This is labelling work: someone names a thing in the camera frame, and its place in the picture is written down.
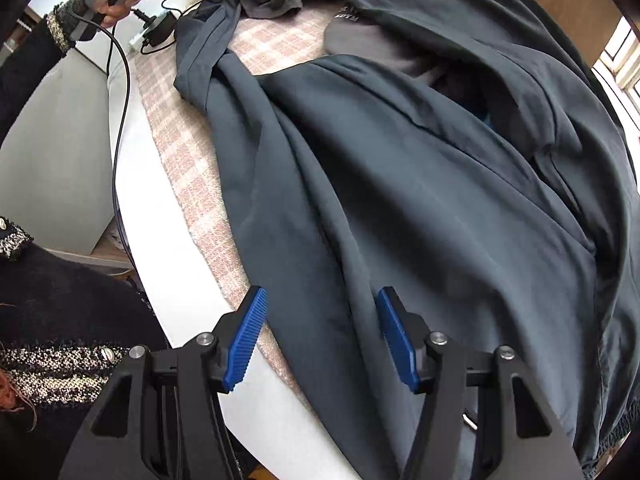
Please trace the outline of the person left hand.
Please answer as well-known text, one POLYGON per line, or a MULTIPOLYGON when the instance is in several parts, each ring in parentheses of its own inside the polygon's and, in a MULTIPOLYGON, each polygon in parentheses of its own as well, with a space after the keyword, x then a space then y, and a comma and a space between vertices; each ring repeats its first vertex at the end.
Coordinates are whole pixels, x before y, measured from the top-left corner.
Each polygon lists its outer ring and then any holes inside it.
POLYGON ((85 4, 95 14, 102 14, 101 25, 109 28, 126 18, 140 1, 142 0, 124 0, 121 3, 109 3, 108 0, 85 0, 85 4))

